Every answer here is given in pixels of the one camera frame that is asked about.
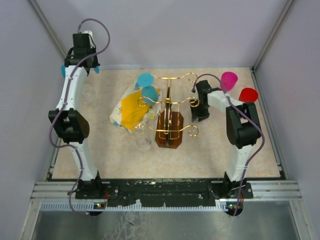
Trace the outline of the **red wine glass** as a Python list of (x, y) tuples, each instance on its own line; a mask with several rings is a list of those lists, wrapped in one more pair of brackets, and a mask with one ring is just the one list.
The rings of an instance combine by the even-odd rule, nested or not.
[(259, 98), (258, 92), (254, 88), (244, 88), (238, 97), (238, 100), (244, 103), (254, 103)]

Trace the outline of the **clear wine glass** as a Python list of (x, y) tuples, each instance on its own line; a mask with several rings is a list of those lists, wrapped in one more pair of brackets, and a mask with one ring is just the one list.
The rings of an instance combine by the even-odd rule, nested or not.
[(149, 135), (149, 128), (144, 123), (139, 123), (134, 128), (135, 144), (141, 151), (147, 151), (151, 145), (151, 137)]

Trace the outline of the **blue front wine glass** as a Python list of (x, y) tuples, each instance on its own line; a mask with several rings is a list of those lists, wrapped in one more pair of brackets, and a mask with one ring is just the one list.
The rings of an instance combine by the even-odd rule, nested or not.
[[(62, 74), (63, 78), (65, 78), (66, 77), (66, 67), (64, 65), (62, 65), (60, 69), (61, 69), (61, 74)], [(95, 71), (96, 74), (99, 74), (100, 73), (100, 67), (99, 66), (95, 67), (94, 71)]]

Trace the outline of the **magenta wine glass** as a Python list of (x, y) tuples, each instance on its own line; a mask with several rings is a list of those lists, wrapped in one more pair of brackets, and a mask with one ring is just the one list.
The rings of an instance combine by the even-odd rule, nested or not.
[(224, 72), (221, 75), (220, 88), (224, 93), (230, 92), (236, 85), (238, 81), (238, 76), (231, 71)]

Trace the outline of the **blue wine glass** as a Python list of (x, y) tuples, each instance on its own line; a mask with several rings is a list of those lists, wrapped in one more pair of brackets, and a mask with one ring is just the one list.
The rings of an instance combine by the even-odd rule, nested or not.
[(158, 101), (157, 89), (153, 86), (154, 77), (151, 73), (142, 73), (137, 77), (137, 86), (142, 87), (142, 101), (147, 105), (153, 105)]
[[(62, 65), (60, 69), (61, 69), (61, 74), (62, 74), (63, 78), (65, 78), (66, 77), (66, 67), (64, 65)], [(99, 74), (100, 73), (100, 67), (99, 66), (95, 67), (94, 71), (95, 71), (96, 74)]]

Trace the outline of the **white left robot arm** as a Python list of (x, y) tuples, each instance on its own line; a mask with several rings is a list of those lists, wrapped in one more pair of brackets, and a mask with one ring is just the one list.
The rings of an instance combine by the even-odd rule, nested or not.
[(51, 131), (71, 149), (79, 170), (76, 182), (77, 199), (97, 199), (104, 186), (88, 144), (89, 122), (79, 112), (80, 96), (90, 70), (99, 66), (93, 33), (89, 30), (73, 34), (73, 47), (68, 51), (62, 66), (64, 85), (55, 110), (48, 112)]

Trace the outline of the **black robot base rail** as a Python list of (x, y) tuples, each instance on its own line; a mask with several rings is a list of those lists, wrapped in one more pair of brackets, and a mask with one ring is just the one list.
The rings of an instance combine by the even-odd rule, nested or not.
[(243, 202), (254, 197), (251, 184), (223, 178), (151, 178), (80, 180), (73, 189), (77, 200), (101, 200), (95, 208), (130, 207), (214, 207), (217, 200), (227, 201), (232, 215), (242, 212)]

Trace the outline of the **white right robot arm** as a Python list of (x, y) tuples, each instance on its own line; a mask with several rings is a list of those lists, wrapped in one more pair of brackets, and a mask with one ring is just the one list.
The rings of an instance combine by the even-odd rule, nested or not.
[(212, 88), (207, 80), (194, 84), (191, 91), (198, 95), (197, 100), (190, 101), (192, 122), (208, 119), (210, 107), (225, 114), (226, 135), (233, 151), (230, 166), (225, 172), (223, 192), (227, 197), (235, 198), (245, 184), (247, 161), (253, 146), (262, 136), (256, 105), (236, 100), (221, 88)]

